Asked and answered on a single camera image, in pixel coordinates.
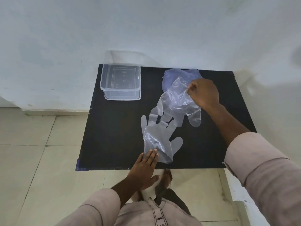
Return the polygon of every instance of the black tabletop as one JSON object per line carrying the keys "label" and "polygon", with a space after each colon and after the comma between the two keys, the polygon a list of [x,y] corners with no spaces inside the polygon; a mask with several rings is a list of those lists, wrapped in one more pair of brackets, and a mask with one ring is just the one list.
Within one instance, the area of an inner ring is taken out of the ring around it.
{"label": "black tabletop", "polygon": [[[89,116],[77,161],[77,171],[130,169],[144,150],[141,116],[148,119],[162,95],[162,78],[167,68],[141,67],[141,99],[108,101],[100,89],[102,64],[99,65]],[[250,131],[256,132],[239,87],[231,71],[200,70],[213,80],[219,90],[220,103]],[[173,163],[158,163],[156,168],[224,168],[227,146],[217,126],[205,110],[201,125],[190,125],[185,116],[170,141],[182,137],[183,145]]]}

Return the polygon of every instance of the floor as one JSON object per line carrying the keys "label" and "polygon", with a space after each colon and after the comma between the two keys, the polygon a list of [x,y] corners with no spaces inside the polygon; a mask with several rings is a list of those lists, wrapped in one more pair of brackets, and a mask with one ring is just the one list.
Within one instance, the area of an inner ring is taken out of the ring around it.
{"label": "floor", "polygon": [[[54,225],[94,191],[127,175],[128,170],[75,171],[86,121],[86,116],[28,116],[18,108],[0,108],[1,225]],[[171,188],[204,226],[241,225],[222,186],[223,169],[172,174]],[[144,196],[154,197],[153,189]]]}

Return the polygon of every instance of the plastic container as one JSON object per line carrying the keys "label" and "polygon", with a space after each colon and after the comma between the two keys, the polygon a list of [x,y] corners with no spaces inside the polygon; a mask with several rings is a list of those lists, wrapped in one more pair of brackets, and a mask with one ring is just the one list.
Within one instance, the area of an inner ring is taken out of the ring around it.
{"label": "plastic container", "polygon": [[137,52],[107,51],[105,53],[100,88],[107,100],[133,101],[141,98],[139,62]]}

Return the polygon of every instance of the leg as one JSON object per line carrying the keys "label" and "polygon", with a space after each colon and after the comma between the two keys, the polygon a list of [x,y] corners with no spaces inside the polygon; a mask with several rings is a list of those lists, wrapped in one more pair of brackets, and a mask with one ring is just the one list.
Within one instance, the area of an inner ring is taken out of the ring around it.
{"label": "leg", "polygon": [[166,200],[174,202],[183,211],[185,211],[187,214],[191,215],[190,211],[189,211],[188,207],[185,205],[185,203],[176,195],[176,193],[173,190],[167,188],[170,185],[171,180],[172,180],[171,171],[169,169],[165,169],[162,174],[160,183],[155,187],[156,204],[160,205],[162,198],[165,198]]}
{"label": "leg", "polygon": [[134,193],[131,199],[133,202],[144,201],[141,191],[137,191],[136,193]]}

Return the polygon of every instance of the foot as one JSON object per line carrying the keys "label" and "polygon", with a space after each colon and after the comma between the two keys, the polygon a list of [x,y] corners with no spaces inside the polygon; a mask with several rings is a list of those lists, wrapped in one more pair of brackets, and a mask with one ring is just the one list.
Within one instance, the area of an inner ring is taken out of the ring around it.
{"label": "foot", "polygon": [[172,181],[170,169],[165,169],[162,173],[159,184],[155,187],[155,194],[158,196],[163,190],[167,189]]}
{"label": "foot", "polygon": [[131,200],[133,202],[143,201],[144,199],[141,191],[137,191],[136,193],[134,193],[133,196],[131,197]]}

